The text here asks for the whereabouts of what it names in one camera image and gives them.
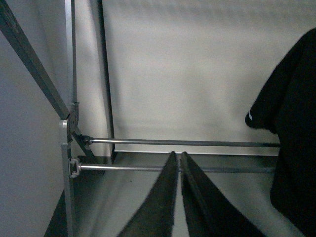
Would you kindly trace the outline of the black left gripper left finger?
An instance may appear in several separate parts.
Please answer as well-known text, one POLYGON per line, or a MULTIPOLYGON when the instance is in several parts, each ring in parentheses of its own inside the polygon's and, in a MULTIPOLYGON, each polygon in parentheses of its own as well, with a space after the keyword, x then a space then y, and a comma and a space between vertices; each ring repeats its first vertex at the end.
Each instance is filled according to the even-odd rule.
POLYGON ((146 199, 118 234, 119 237, 170 237, 178 183, 178 161, 171 152, 146 199))

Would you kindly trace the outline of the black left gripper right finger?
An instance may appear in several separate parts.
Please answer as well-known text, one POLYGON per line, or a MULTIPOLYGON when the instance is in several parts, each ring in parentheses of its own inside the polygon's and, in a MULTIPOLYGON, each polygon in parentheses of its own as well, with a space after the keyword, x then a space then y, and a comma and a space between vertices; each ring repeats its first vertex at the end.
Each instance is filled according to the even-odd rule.
POLYGON ((181 154, 182 197, 191 237, 263 237, 186 153, 181 154))

